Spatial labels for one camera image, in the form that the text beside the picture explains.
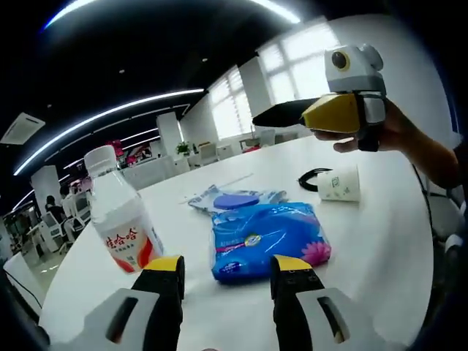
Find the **air conditioner vent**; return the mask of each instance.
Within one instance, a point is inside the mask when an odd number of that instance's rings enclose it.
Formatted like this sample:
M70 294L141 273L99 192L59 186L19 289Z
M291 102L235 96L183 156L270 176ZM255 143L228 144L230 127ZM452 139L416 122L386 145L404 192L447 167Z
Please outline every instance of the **air conditioner vent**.
M44 125L44 121L22 112L5 132L0 143L23 145Z

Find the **pink object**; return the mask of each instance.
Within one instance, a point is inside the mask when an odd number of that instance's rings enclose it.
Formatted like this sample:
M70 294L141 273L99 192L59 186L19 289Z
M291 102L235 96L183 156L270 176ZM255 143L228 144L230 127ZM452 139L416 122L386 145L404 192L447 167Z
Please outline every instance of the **pink object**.
M301 251L304 254L301 259L311 265L324 263L328 261L331 255L331 247L327 243L307 244L307 247Z

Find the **bottle cap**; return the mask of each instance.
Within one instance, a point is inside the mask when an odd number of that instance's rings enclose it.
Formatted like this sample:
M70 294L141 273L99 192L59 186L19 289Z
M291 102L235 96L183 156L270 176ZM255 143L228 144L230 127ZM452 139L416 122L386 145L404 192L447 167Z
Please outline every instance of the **bottle cap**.
M95 148L85 155L85 166L90 176L105 172L117 165L116 152L111 145Z

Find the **white paper cup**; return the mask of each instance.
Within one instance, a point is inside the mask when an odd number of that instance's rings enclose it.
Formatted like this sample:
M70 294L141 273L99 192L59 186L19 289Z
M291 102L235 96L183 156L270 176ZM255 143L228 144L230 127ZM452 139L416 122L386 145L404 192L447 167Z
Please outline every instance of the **white paper cup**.
M361 191L358 167L319 173L317 175L317 188L322 200L359 201Z

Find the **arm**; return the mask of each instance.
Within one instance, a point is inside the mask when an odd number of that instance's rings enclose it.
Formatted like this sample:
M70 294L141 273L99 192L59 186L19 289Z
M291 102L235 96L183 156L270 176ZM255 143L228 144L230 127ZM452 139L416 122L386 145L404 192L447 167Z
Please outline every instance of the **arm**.
M454 188L461 183L458 160L455 153L422 133L390 100L386 101L387 117L380 135L380 151L397 150L442 188ZM349 135L316 132L320 140L341 140ZM358 141L352 139L336 143L338 152L358 149Z
M411 139L402 141L399 150L438 186L449 189L460 185L455 153L419 129Z

